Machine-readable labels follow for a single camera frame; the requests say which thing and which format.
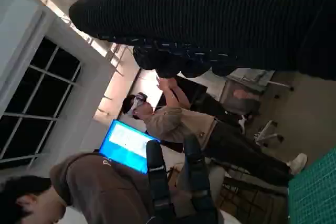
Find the bare left hand blue tape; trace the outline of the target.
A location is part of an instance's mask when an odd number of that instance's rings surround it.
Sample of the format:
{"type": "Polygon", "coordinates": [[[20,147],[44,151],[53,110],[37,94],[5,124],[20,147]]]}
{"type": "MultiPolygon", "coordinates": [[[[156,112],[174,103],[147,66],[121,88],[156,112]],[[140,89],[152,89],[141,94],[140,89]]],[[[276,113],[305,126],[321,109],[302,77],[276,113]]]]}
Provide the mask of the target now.
{"type": "Polygon", "coordinates": [[[160,144],[155,140],[146,145],[148,179],[154,215],[148,223],[218,223],[218,210],[211,196],[208,172],[196,137],[184,140],[185,170],[195,213],[178,217],[171,199],[166,166],[160,144]]]}

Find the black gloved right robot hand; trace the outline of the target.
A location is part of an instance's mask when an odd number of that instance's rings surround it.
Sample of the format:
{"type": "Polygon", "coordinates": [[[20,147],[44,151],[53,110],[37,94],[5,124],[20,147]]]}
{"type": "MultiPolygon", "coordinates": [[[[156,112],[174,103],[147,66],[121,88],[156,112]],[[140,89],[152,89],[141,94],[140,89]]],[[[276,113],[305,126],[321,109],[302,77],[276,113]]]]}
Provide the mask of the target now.
{"type": "Polygon", "coordinates": [[[335,80],[335,0],[77,0],[69,18],[161,78],[250,68],[335,80]]]}

